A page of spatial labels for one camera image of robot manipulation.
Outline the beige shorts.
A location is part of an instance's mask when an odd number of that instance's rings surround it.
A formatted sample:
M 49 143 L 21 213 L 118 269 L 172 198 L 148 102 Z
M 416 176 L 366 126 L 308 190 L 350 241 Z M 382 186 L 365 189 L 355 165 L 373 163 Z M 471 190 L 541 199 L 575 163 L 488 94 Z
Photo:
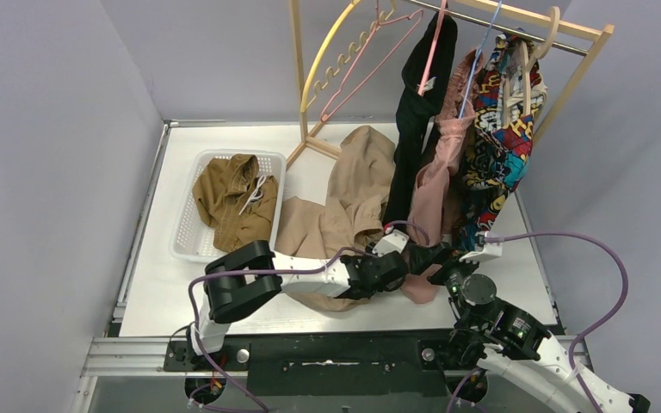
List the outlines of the beige shorts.
M 292 197 L 281 207 L 275 250 L 303 258 L 331 258 L 346 246 L 364 250 L 383 236 L 382 215 L 394 172 L 394 143 L 360 126 L 341 144 L 325 204 Z

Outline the brown shorts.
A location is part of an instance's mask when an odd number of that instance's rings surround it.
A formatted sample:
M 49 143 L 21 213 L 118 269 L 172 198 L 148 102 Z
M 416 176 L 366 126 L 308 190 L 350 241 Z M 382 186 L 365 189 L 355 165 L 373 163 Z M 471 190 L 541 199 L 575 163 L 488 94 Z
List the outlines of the brown shorts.
M 201 220 L 214 228 L 213 245 L 232 252 L 254 241 L 269 241 L 279 184 L 258 175 L 256 156 L 214 159 L 193 186 Z

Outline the thin pink wire hanger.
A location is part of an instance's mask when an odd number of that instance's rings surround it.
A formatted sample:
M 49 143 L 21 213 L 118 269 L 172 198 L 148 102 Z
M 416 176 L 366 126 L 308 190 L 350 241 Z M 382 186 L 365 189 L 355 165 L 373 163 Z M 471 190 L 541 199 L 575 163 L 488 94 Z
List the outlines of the thin pink wire hanger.
M 318 77 L 320 64 L 323 63 L 331 43 L 360 5 L 360 1 L 349 2 L 335 20 L 307 74 L 300 103 L 303 112 L 310 108 L 321 92 L 326 91 L 333 81 L 338 81 L 337 88 L 329 94 L 326 104 L 319 111 L 320 124 L 325 124 L 336 117 L 347 102 L 359 94 L 420 26 L 424 17 L 423 10 L 419 8 L 400 14 L 396 1 L 390 1 L 387 6 L 383 6 L 380 1 L 374 2 L 374 17 L 368 28 L 361 31 L 357 38 L 348 44 L 347 50 L 338 54 L 336 63 L 328 66 L 324 74 Z

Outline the yellow wire hanger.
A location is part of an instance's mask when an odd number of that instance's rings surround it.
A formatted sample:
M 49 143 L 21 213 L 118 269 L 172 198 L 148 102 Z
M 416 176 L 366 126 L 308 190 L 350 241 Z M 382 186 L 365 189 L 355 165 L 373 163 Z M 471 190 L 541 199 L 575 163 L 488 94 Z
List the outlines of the yellow wire hanger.
M 306 56 L 306 42 L 302 39 L 305 21 L 300 18 L 300 3 L 291 1 L 289 8 L 299 70 L 299 114 L 306 116 L 316 111 L 317 120 L 327 121 L 380 67 L 374 63 L 369 73 L 357 81 L 353 79 L 362 57 L 399 17 L 398 2 L 343 1 L 311 57 Z

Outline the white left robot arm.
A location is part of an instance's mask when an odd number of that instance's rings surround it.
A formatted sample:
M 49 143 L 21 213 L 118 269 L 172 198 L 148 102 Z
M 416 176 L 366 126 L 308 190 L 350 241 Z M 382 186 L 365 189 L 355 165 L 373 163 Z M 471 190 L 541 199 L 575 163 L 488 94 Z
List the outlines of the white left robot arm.
M 241 321 L 276 295 L 316 294 L 331 301 L 356 303 L 401 287 L 415 272 L 450 255 L 444 243 L 416 243 L 361 251 L 342 247 L 333 257 L 313 259 L 273 251 L 252 241 L 204 267 L 198 279 L 203 297 L 191 301 L 195 320 L 188 328 L 187 357 L 199 367 L 214 364 L 231 324 Z

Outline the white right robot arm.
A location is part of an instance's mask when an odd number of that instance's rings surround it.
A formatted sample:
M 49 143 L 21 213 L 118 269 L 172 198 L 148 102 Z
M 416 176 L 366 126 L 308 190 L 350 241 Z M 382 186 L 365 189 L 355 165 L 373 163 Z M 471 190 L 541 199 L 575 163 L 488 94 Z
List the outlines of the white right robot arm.
M 472 262 L 448 262 L 429 282 L 443 286 L 455 323 L 436 351 L 443 365 L 478 368 L 508 380 L 555 412 L 647 412 L 650 401 L 607 384 L 534 316 L 497 296 Z

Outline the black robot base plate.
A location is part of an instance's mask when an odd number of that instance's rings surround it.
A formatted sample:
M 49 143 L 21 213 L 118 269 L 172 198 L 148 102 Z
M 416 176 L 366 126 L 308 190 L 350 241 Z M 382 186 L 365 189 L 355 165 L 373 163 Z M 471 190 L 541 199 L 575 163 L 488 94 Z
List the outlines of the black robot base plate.
M 210 379 L 225 384 L 219 365 L 257 398 L 441 397 L 468 369 L 450 336 L 449 329 L 235 335 L 208 358 L 180 336 L 164 351 L 164 370 L 187 374 L 186 392 Z

